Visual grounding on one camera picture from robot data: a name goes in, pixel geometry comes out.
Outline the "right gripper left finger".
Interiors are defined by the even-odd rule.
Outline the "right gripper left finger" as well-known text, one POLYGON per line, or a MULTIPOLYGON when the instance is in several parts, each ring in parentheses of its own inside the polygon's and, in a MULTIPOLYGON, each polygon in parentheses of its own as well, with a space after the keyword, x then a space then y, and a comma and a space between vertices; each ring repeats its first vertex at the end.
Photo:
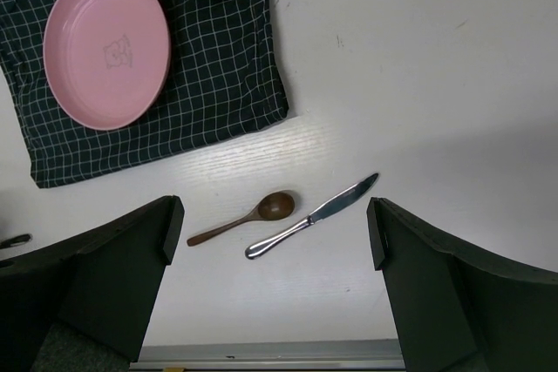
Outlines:
POLYGON ((183 205, 163 196, 1 262, 3 371, 127 371, 138 361, 183 205))

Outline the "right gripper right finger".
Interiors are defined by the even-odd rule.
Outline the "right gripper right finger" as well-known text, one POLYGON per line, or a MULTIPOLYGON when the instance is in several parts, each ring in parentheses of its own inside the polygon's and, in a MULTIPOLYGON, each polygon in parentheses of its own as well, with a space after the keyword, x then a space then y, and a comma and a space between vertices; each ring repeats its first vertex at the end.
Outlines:
POLYGON ((557 274, 438 229, 384 198, 367 208, 409 371, 555 371, 557 274))

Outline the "steel knife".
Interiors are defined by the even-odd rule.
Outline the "steel knife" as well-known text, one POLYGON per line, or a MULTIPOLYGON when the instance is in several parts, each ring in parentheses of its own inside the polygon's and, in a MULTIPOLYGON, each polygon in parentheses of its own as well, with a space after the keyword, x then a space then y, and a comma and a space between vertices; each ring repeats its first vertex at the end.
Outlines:
POLYGON ((249 260, 255 260, 296 233, 312 227, 319 221, 325 220, 353 205, 375 185, 379 176, 378 172, 371 174, 327 200, 293 226, 247 247, 244 252, 245 257, 249 260))

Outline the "wooden spoon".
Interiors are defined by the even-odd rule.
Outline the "wooden spoon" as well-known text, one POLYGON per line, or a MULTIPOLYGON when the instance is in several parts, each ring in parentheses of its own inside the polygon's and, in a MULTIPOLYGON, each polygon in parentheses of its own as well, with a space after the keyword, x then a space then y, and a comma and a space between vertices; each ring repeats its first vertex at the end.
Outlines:
POLYGON ((189 247, 198 246, 211 240, 228 230, 252 221, 278 221, 288 218, 296 208, 295 198, 287 192, 275 192, 265 196, 252 211, 238 220, 214 228, 204 233, 196 234, 187 239, 189 247))

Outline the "pink plate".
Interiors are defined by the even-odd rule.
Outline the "pink plate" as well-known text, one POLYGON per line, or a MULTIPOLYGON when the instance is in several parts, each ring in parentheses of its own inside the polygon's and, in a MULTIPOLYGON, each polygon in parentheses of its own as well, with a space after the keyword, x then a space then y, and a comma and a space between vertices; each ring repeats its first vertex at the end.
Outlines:
POLYGON ((56 0, 44 30, 51 93, 79 124, 111 131, 162 92, 170 33, 158 0, 56 0))

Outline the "dark checked cloth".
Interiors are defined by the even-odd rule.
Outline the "dark checked cloth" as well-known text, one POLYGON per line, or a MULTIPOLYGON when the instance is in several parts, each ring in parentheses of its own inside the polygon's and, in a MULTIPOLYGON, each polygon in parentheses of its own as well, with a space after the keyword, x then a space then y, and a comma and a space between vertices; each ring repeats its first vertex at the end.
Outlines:
POLYGON ((169 77, 127 127, 100 132, 58 105, 42 37, 55 0, 1 0, 1 67, 41 188, 93 179, 260 131, 286 118, 270 0, 160 0, 169 22, 169 77))

